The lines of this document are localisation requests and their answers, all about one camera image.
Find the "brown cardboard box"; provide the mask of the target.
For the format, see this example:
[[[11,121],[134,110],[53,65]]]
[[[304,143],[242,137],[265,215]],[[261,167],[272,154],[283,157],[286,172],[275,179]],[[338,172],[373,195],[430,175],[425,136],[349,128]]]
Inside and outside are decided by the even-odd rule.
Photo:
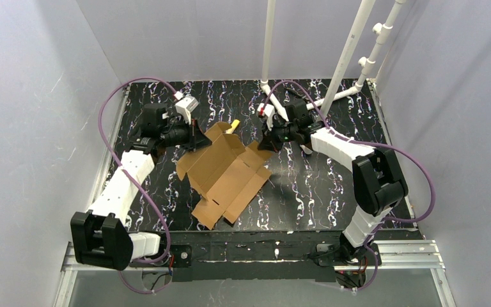
[[[245,146],[226,132],[230,128],[215,123],[205,133],[212,144],[185,153],[176,164],[178,178],[186,178],[201,195],[192,215],[209,230],[222,217],[235,223],[272,174],[265,163],[274,153],[260,150],[257,141]]]

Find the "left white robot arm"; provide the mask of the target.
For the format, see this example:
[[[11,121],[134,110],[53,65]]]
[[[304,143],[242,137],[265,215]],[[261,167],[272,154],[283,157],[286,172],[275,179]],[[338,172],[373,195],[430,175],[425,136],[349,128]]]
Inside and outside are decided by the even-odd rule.
[[[201,131],[192,112],[198,101],[187,96],[171,111],[165,104],[143,106],[141,118],[118,159],[118,168],[101,195],[85,212],[70,221],[75,259],[81,264],[124,270],[134,260],[162,260],[170,240],[160,247],[161,236],[153,232],[130,233],[125,228],[127,213],[141,184],[154,170],[169,147],[195,152],[212,144]]]

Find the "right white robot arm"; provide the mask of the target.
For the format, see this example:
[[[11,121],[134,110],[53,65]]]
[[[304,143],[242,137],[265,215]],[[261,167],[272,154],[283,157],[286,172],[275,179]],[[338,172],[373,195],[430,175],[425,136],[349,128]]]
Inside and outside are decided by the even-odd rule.
[[[263,138],[258,149],[278,152],[286,142],[296,142],[335,160],[353,178],[357,207],[351,222],[337,244],[319,244],[309,258],[319,266],[359,258],[384,218],[409,191],[396,153],[390,148],[345,140],[339,132],[316,121],[304,101],[286,105],[285,111],[287,117],[282,118],[274,106],[258,106],[258,116],[263,119]]]

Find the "yellow white marker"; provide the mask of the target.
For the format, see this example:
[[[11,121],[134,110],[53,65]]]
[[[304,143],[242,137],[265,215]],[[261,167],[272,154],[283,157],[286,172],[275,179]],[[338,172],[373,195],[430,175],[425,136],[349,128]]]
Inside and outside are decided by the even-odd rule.
[[[232,134],[240,125],[240,120],[233,120],[230,124],[230,128],[225,131],[226,134]]]

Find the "aluminium base frame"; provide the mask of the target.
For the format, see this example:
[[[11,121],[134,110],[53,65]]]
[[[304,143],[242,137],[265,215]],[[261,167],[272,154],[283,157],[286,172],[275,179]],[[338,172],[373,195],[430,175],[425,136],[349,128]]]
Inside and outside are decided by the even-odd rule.
[[[165,104],[175,111],[177,91],[198,100],[192,117],[204,134],[217,122],[240,120],[233,134],[245,146],[262,140],[263,120],[257,115],[261,103],[272,104],[282,118],[287,117],[288,104],[304,101],[309,112],[313,107],[309,93],[296,82],[291,82],[288,90],[256,86],[253,92],[238,97],[233,97],[232,89],[222,82],[203,82],[199,86],[162,82],[154,88],[132,83],[127,90],[130,102],[118,132],[104,140],[113,174],[140,121],[143,106]],[[165,150],[141,184],[125,221],[130,233],[159,234],[162,249],[169,239],[168,253],[159,261],[134,260],[118,271],[81,264],[73,249],[68,266],[69,271],[77,273],[73,304],[139,306],[151,300],[160,306],[197,306],[200,301],[194,296],[195,290],[212,280],[226,279],[245,286],[261,279],[313,279],[346,285],[352,293],[371,289],[379,269],[442,268],[432,244],[386,240],[391,232],[381,225],[359,258],[328,266],[319,266],[310,259],[317,245],[339,242],[357,203],[352,173],[330,157],[296,142],[286,142],[279,152],[273,152],[265,163],[271,176],[236,222],[231,224],[222,217],[209,230],[192,215],[201,195],[176,173],[177,162],[187,152],[179,146]]]

